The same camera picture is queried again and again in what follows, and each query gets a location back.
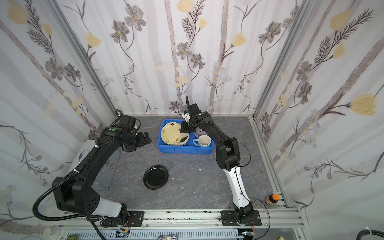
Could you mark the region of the yellow floral plate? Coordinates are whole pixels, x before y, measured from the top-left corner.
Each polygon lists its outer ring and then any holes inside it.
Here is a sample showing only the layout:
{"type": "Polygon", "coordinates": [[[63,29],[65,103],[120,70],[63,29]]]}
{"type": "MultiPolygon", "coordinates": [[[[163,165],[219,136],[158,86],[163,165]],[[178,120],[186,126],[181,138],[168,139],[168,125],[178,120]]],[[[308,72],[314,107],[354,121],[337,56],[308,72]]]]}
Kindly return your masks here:
{"type": "Polygon", "coordinates": [[[178,144],[183,138],[181,125],[176,122],[166,124],[161,130],[161,139],[168,145],[178,144]]]}

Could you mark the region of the blue plastic bin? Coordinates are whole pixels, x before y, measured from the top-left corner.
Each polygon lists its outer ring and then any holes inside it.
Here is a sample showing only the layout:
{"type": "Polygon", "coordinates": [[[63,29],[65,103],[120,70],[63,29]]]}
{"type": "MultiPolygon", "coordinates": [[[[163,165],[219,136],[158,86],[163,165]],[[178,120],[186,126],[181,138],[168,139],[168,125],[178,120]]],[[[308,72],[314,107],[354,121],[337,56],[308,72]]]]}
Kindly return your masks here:
{"type": "Polygon", "coordinates": [[[162,128],[165,125],[171,122],[181,124],[182,121],[183,121],[182,119],[164,119],[163,120],[162,126],[158,134],[159,138],[158,138],[157,146],[159,150],[162,153],[210,155],[214,149],[214,142],[211,141],[211,144],[208,147],[199,147],[195,145],[194,140],[197,140],[198,138],[194,135],[194,133],[189,134],[188,141],[182,146],[168,145],[162,140],[161,132],[162,132],[162,128]]]}

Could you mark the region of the cream ceramic mug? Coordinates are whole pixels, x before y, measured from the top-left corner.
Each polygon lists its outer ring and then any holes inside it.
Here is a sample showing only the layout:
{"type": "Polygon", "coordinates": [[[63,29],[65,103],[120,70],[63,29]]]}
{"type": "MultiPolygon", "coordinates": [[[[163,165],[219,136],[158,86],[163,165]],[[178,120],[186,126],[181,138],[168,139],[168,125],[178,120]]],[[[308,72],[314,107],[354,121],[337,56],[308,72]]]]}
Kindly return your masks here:
{"type": "Polygon", "coordinates": [[[212,139],[207,135],[202,135],[198,139],[193,139],[193,143],[197,147],[207,148],[211,145],[212,139]]]}

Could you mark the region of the black glossy plate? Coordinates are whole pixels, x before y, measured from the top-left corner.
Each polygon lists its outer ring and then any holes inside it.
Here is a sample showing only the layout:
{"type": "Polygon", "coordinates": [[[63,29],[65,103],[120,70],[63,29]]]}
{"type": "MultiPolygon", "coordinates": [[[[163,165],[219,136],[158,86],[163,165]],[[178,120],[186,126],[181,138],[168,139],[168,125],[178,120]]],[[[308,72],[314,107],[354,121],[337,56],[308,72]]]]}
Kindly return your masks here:
{"type": "Polygon", "coordinates": [[[157,190],[163,187],[169,179],[168,169],[163,165],[155,165],[146,170],[143,183],[149,190],[157,190]]]}

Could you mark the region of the green rimmed white plate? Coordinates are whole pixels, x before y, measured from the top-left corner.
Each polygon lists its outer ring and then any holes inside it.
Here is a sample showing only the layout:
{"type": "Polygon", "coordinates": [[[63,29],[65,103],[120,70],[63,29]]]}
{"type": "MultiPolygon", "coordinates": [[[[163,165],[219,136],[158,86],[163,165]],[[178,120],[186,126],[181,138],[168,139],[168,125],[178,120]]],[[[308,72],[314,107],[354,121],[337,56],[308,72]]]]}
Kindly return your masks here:
{"type": "Polygon", "coordinates": [[[172,146],[183,146],[188,142],[189,138],[189,134],[183,133],[181,138],[176,143],[173,143],[172,146]]]}

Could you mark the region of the lilac ceramic bowl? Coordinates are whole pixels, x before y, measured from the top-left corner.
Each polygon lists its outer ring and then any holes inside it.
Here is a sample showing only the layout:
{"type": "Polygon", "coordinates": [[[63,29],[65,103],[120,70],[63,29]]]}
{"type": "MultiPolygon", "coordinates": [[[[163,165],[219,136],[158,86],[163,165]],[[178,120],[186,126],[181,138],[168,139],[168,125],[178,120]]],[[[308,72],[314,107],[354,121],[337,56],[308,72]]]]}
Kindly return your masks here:
{"type": "Polygon", "coordinates": [[[200,136],[204,136],[204,135],[207,135],[207,133],[204,131],[204,130],[201,130],[201,131],[197,131],[194,133],[194,135],[199,138],[200,136]]]}

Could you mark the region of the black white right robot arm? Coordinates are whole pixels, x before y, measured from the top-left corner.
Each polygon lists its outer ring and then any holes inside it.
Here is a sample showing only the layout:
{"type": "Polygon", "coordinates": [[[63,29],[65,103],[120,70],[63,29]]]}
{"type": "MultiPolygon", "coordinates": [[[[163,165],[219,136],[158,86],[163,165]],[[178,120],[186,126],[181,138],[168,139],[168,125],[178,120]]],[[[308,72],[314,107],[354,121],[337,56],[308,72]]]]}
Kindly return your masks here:
{"type": "Polygon", "coordinates": [[[200,128],[205,131],[216,145],[216,161],[224,171],[233,195],[234,216],[239,225],[245,225],[254,214],[253,203],[246,193],[241,176],[241,154],[239,141],[226,135],[207,112],[193,114],[185,111],[182,121],[182,133],[192,133],[200,128]]]}

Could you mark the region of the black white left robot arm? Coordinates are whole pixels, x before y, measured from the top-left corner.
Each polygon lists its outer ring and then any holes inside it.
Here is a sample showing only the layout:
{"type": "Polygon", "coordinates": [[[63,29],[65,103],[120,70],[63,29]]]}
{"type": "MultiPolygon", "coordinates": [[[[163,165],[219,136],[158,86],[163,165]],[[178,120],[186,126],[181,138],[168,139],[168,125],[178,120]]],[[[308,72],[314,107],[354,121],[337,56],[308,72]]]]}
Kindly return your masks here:
{"type": "Polygon", "coordinates": [[[88,155],[67,174],[74,176],[54,190],[58,209],[82,216],[105,217],[108,220],[105,226],[109,227],[126,224],[131,219],[127,205],[102,198],[93,189],[93,184],[107,160],[119,148],[134,152],[151,142],[148,132],[134,133],[117,127],[103,130],[88,155]]]}

